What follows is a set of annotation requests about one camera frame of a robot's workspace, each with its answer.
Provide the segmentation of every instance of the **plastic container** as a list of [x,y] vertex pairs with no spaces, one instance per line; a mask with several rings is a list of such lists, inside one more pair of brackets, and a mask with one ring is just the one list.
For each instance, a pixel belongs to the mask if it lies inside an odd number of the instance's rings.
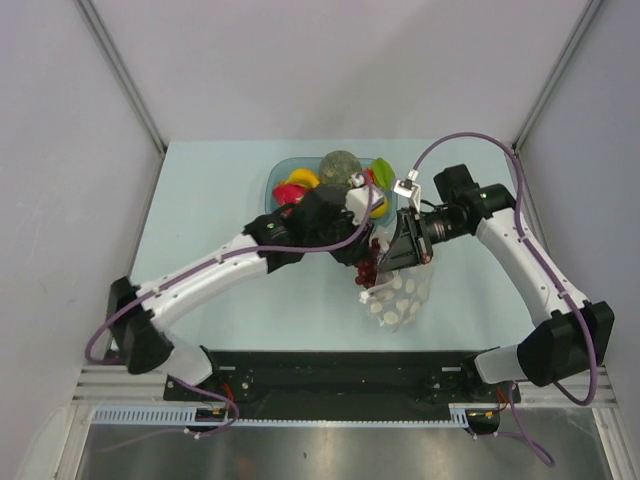
[[[293,157],[287,158],[279,162],[269,174],[269,179],[267,180],[267,190],[264,195],[264,209],[266,213],[271,213],[278,208],[278,203],[271,192],[278,185],[279,182],[286,180],[289,177],[289,174],[294,171],[296,168],[308,168],[318,173],[320,170],[320,162],[323,157]],[[360,163],[363,168],[370,168],[373,163],[373,158],[360,158]],[[397,210],[397,198],[396,194],[386,190],[385,195],[387,196],[387,200],[389,201],[389,208],[387,213],[373,220],[375,225],[380,227],[386,227],[390,225],[396,218],[396,210]]]

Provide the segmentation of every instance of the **orange wire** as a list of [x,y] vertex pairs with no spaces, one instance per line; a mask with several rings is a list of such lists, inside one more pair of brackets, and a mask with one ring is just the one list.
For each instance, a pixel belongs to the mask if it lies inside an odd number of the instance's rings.
[[507,400],[507,397],[505,396],[505,394],[502,393],[502,390],[500,390],[499,388],[496,388],[496,395],[498,395],[499,403],[504,403],[504,407],[501,407],[500,410],[498,410],[498,413],[504,412],[509,406],[509,401]]

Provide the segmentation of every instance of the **metal frame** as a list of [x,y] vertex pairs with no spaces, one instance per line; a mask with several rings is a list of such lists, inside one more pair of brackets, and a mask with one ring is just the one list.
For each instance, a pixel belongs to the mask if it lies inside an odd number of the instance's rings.
[[[87,26],[94,37],[105,61],[114,73],[124,95],[129,101],[137,118],[141,122],[149,139],[155,146],[161,158],[167,150],[160,132],[149,113],[142,96],[136,87],[129,71],[127,70],[115,44],[109,36],[104,22],[100,18],[92,0],[74,0],[78,10],[87,23]],[[593,21],[600,11],[604,0],[591,0],[571,32],[563,51],[554,65],[547,81],[545,82],[533,108],[528,113],[522,128],[520,129],[513,148],[519,154],[522,146],[526,142],[533,126],[535,125],[544,107],[548,103],[555,87],[565,74],[567,67],[584,39],[587,31],[592,26]],[[540,225],[535,206],[529,190],[524,187],[525,193],[525,214],[534,234],[540,243],[547,248],[544,232]],[[606,453],[607,460],[614,479],[639,478],[640,470],[634,453],[629,450],[628,435],[625,425],[618,409],[614,392],[609,381],[609,377],[604,367],[598,370],[599,385],[597,394],[591,410],[597,424],[600,440]],[[173,405],[165,402],[162,397],[164,393],[166,377],[160,373],[149,373],[139,376],[131,376],[126,369],[121,366],[86,366],[79,378],[78,385],[71,404],[71,415],[67,425],[67,440],[62,453],[57,473],[57,480],[74,480],[80,468],[82,453],[87,441],[89,428],[98,409],[107,406],[139,406],[144,409],[162,409]],[[565,380],[563,383],[576,395],[584,396],[588,388],[589,377],[587,374],[576,375]],[[538,388],[534,385],[523,382],[520,384],[522,405],[526,408],[581,408],[567,400],[555,387]],[[201,406],[199,403],[180,403],[181,408],[193,409]],[[220,403],[213,403],[212,406],[223,406]],[[459,412],[464,408],[494,408],[495,404],[451,404],[452,413]],[[322,426],[326,422],[256,422],[240,421],[238,425],[280,425],[287,426]],[[349,423],[349,426],[382,426],[369,422]],[[406,422],[400,424],[384,424],[395,428],[424,427],[428,426],[423,422]]]

